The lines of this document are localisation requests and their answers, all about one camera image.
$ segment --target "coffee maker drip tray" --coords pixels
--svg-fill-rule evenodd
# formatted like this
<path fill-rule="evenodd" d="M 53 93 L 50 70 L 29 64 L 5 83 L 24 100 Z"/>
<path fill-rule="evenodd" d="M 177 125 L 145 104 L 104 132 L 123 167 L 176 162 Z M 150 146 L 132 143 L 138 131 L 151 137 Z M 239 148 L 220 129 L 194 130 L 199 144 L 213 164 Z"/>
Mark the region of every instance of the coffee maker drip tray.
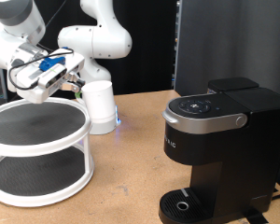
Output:
<path fill-rule="evenodd" d="M 161 198 L 160 212 L 163 223 L 207 224 L 211 215 L 190 189 L 168 192 Z"/>

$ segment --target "coffee maker control panel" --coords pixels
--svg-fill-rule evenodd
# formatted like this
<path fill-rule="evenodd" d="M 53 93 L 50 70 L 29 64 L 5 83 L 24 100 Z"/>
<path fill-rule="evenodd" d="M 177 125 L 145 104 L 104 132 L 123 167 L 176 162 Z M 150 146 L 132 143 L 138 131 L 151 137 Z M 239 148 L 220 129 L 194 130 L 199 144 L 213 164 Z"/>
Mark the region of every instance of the coffee maker control panel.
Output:
<path fill-rule="evenodd" d="M 205 113 L 211 109 L 210 103 L 208 103 L 208 101 L 198 100 L 183 101 L 179 103 L 178 107 L 185 112 L 193 114 Z"/>
<path fill-rule="evenodd" d="M 192 119 L 211 119 L 250 112 L 224 93 L 178 97 L 169 103 L 169 108 L 179 116 Z"/>

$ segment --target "blue gripper component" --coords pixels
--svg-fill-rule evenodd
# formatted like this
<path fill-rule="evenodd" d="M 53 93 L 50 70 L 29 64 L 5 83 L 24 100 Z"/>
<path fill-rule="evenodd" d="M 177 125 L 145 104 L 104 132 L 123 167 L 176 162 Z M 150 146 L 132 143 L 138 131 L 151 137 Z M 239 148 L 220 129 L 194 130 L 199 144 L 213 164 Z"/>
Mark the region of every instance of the blue gripper component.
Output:
<path fill-rule="evenodd" d="M 43 72 L 47 72 L 47 70 L 50 69 L 52 66 L 54 66 L 56 63 L 65 65 L 65 58 L 64 57 L 55 58 L 55 59 L 46 58 L 39 65 L 39 69 L 42 70 Z"/>

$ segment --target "black wall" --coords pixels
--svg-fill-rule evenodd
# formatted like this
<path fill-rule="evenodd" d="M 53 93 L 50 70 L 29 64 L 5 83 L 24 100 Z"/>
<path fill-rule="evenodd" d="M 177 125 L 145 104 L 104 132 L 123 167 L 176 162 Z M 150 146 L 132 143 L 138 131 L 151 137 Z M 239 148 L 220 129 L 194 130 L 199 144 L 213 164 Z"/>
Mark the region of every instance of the black wall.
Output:
<path fill-rule="evenodd" d="M 183 0 L 182 8 L 178 93 L 206 93 L 224 77 L 280 93 L 280 0 Z"/>
<path fill-rule="evenodd" d="M 35 3 L 47 24 L 63 0 L 35 0 Z M 128 57 L 97 61 L 110 71 L 114 93 L 171 89 L 176 0 L 114 0 L 114 11 L 133 39 Z M 96 20 L 82 11 L 78 0 L 67 0 L 40 43 L 58 48 L 58 33 L 71 25 L 96 25 Z"/>

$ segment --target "white cup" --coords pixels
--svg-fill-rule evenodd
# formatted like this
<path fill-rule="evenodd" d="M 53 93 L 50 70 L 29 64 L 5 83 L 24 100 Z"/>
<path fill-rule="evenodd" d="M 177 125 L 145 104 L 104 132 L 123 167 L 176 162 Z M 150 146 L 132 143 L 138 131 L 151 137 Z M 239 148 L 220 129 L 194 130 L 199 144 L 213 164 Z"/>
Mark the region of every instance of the white cup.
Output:
<path fill-rule="evenodd" d="M 83 100 L 77 100 L 88 109 L 93 123 L 106 123 L 116 117 L 112 82 L 93 81 L 82 87 Z"/>

